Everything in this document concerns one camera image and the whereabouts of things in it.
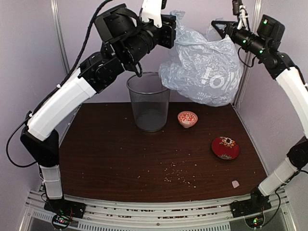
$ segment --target black cable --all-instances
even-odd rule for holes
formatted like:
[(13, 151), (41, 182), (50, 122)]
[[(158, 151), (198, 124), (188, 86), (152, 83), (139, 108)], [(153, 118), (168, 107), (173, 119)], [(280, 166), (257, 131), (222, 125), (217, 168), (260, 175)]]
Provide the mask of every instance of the black cable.
[(29, 119), (30, 119), (30, 117), (28, 117), (27, 119), (25, 119), (25, 120), (24, 120), (24, 121), (12, 132), (12, 134), (11, 134), (10, 137), (8, 138), (8, 141), (6, 142), (6, 147), (5, 147), (6, 155), (7, 155), (8, 159), (9, 159), (9, 161), (10, 161), (13, 165), (15, 165), (16, 167), (26, 168), (26, 167), (30, 167), (30, 166), (32, 166), (32, 165), (34, 165), (34, 164), (37, 163), (36, 161), (34, 161), (33, 163), (28, 164), (28, 165), (18, 165), (18, 164), (16, 164), (16, 163), (11, 159), (10, 154), (9, 154), (9, 144), (10, 144), (10, 141), (11, 141), (12, 137), (13, 137), (13, 136), (15, 135), (15, 133), (21, 128), (21, 126), (24, 125), (24, 123), (27, 122)]
[(278, 208), (277, 208), (276, 212), (274, 213), (274, 215), (268, 220), (268, 222), (266, 222), (264, 225), (262, 225), (262, 228), (263, 228), (264, 226), (268, 225), (268, 224), (274, 219), (274, 217), (277, 215), (277, 213), (278, 213), (278, 211), (279, 211), (279, 209), (280, 209), (281, 198), (280, 198), (279, 194), (277, 193), (277, 191), (278, 191), (279, 189), (280, 189), (280, 188), (276, 189), (276, 191), (275, 191), (275, 194), (278, 196), (278, 199), (279, 199)]
[[(102, 2), (99, 7), (96, 9), (95, 13), (93, 14), (91, 20), (90, 20), (90, 23), (89, 23), (89, 26), (88, 26), (88, 29), (87, 29), (87, 33), (86, 33), (86, 37), (85, 37), (85, 40), (83, 41), (83, 44), (82, 44), (82, 47), (81, 47), (81, 50), (76, 58), (76, 61), (75, 63), (73, 64), (72, 68), (70, 69), (70, 71), (68, 72), (68, 74), (65, 76), (64, 80), (60, 83), (60, 86), (63, 86), (63, 84), (71, 77), (72, 73), (75, 71), (80, 59), (81, 59), (81, 56), (86, 48), (86, 45), (88, 43), (88, 40), (89, 40), (89, 37), (90, 37), (90, 33), (91, 33), (91, 29), (92, 29), (92, 26), (94, 24), (94, 21), (98, 15), (98, 13), (100, 12), (100, 10), (104, 7), (104, 5), (106, 5), (107, 3), (111, 2), (113, 0), (105, 0), (104, 2)], [(41, 106), (58, 90), (59, 88), (55, 88), (54, 90), (52, 90), (51, 93), (49, 93), (38, 105), (37, 107), (33, 110), (33, 114), (35, 114), (40, 108)]]
[(238, 49), (238, 51), (237, 51), (237, 55), (239, 56), (239, 59), (240, 59), (240, 61), (245, 65), (245, 66), (247, 66), (247, 67), (253, 67), (254, 65), (255, 65), (255, 59), (256, 59), (256, 57), (257, 56), (255, 56), (255, 57), (253, 57), (253, 59), (252, 59), (252, 63), (251, 63), (251, 66), (249, 66), (247, 63), (245, 63), (242, 59), (241, 59), (241, 57), (240, 57), (240, 50), (241, 50), (242, 48), (240, 47), (239, 49)]

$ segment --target wooden table surface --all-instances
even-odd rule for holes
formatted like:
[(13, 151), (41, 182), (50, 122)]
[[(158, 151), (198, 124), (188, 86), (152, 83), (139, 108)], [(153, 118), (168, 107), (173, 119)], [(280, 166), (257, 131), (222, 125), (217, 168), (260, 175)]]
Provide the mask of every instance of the wooden table surface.
[[(198, 115), (194, 127), (178, 123), (184, 110)], [(237, 141), (237, 159), (213, 154), (211, 142), (219, 136)], [(167, 125), (156, 133), (138, 130), (130, 103), (83, 104), (61, 145), (60, 168), (64, 193), (123, 202), (244, 195), (266, 177), (232, 106), (196, 103), (170, 103)]]

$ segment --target red lid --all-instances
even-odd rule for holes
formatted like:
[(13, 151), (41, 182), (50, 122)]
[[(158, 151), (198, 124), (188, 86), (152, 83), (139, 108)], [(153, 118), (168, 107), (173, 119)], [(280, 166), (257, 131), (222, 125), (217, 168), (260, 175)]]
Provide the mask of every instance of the red lid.
[(240, 147), (229, 137), (217, 137), (212, 142), (213, 152), (221, 159), (233, 160), (240, 154)]

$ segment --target white wall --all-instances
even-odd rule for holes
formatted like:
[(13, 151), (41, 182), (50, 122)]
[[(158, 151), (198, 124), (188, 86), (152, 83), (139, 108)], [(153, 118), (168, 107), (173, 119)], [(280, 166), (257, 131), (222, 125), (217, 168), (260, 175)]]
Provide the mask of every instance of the white wall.
[[(19, 169), (5, 155), (10, 133), (64, 78), (50, 0), (2, 0), (0, 3), (0, 230), (17, 230), (30, 189), (39, 185), (38, 167)], [(63, 133), (65, 123), (59, 127)], [(33, 161), (12, 139), (12, 159)]]
[[(61, 25), (64, 35), (64, 44), (70, 66), (74, 63), (84, 40), (89, 21), (102, 0), (65, 0), (59, 1), (59, 12)], [(107, 4), (103, 9), (106, 11), (113, 6), (126, 3), (127, 7), (136, 13), (139, 13), (143, 0), (115, 0)], [(252, 15), (254, 0), (247, 0), (246, 5), (249, 14)], [(216, 18), (224, 17), (226, 20), (236, 20), (232, 15), (231, 0), (168, 0), (167, 7), (163, 11), (169, 14), (171, 10), (183, 10), (186, 15), (183, 23), (200, 32), (205, 32), (210, 22)], [(92, 29), (87, 48), (83, 58), (99, 51), (101, 39), (95, 28)], [(144, 71), (157, 71), (160, 64), (168, 60), (168, 49), (155, 47), (153, 51), (145, 56), (141, 64)], [(129, 102), (128, 90), (126, 89), (126, 80), (132, 76), (131, 72), (121, 74), (115, 83), (109, 86), (99, 95), (93, 97), (89, 102)], [(171, 94), (172, 101), (184, 101), (186, 98), (177, 93)]]
[[(308, 2), (305, 0), (264, 1), (263, 13), (282, 22), (285, 34), (279, 51), (289, 54), (308, 80)], [(272, 80), (263, 65), (253, 68), (249, 77), (240, 116), (269, 172), (285, 158), (289, 149), (304, 136), (300, 121), (287, 96)], [(300, 174), (286, 187), (299, 225), (308, 226), (308, 176)]]

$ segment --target plastic bag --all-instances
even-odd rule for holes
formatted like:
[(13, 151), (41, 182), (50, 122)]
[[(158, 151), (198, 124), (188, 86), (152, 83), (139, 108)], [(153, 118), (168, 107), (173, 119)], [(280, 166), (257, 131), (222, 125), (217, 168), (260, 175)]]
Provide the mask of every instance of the plastic bag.
[(217, 37), (214, 28), (204, 37), (181, 24), (185, 12), (171, 14), (177, 16), (177, 37), (171, 60), (159, 68), (163, 85), (197, 103), (215, 107), (231, 103), (243, 71), (230, 37), (209, 42), (205, 37)]

